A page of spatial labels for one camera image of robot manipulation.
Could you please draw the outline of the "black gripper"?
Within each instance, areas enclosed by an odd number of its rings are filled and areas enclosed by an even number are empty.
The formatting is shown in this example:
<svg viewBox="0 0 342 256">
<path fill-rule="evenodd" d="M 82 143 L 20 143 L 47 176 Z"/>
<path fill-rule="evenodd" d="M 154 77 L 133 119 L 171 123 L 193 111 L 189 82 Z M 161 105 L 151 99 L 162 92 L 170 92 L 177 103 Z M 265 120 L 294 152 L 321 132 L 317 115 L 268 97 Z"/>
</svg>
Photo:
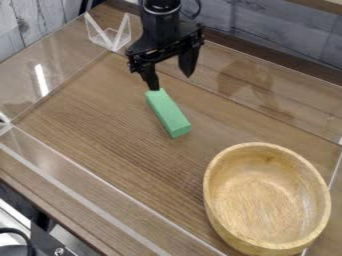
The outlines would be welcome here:
<svg viewBox="0 0 342 256">
<path fill-rule="evenodd" d="M 203 45 L 203 25 L 182 20 L 179 11 L 170 14 L 151 13 L 141 9 L 143 32 L 126 52 L 133 72 L 141 72 L 151 91 L 158 91 L 159 78 L 155 64 L 177 56 L 183 74 L 190 77 L 195 71 L 199 50 Z"/>
</svg>

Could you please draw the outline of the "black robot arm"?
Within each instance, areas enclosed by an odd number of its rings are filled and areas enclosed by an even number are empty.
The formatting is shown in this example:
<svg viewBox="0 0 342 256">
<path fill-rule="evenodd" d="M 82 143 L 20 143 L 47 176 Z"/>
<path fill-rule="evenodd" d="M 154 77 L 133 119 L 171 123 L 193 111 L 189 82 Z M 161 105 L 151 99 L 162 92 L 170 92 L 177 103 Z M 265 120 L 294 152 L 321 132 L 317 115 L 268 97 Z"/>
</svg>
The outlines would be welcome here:
<svg viewBox="0 0 342 256">
<path fill-rule="evenodd" d="M 182 0 L 139 0 L 142 35 L 126 51 L 131 72 L 138 72 L 151 91 L 161 89 L 155 65 L 178 57 L 183 74 L 195 71 L 201 47 L 205 44 L 203 25 L 195 21 L 198 11 L 182 18 Z"/>
</svg>

